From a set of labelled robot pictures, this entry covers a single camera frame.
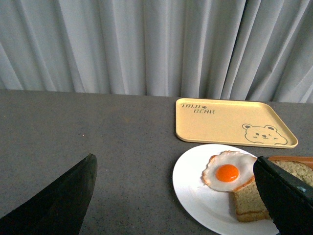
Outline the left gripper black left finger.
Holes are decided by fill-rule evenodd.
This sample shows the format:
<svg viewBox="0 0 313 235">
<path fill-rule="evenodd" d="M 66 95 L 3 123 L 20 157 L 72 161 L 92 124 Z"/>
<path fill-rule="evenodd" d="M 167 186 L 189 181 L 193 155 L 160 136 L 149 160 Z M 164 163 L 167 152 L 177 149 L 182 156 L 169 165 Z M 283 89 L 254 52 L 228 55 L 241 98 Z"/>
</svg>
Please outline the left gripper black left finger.
<svg viewBox="0 0 313 235">
<path fill-rule="evenodd" d="M 2 235 L 79 234 L 97 177 L 97 158 L 79 163 L 0 219 Z"/>
</svg>

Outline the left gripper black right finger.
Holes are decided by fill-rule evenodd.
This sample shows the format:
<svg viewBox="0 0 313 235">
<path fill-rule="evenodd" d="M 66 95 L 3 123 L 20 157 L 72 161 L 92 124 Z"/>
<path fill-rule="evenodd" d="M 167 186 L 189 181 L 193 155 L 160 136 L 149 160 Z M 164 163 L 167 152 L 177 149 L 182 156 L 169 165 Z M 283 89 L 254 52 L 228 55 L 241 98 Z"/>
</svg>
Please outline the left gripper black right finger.
<svg viewBox="0 0 313 235">
<path fill-rule="evenodd" d="M 313 187 L 264 157 L 253 166 L 260 197 L 281 235 L 313 233 Z"/>
</svg>

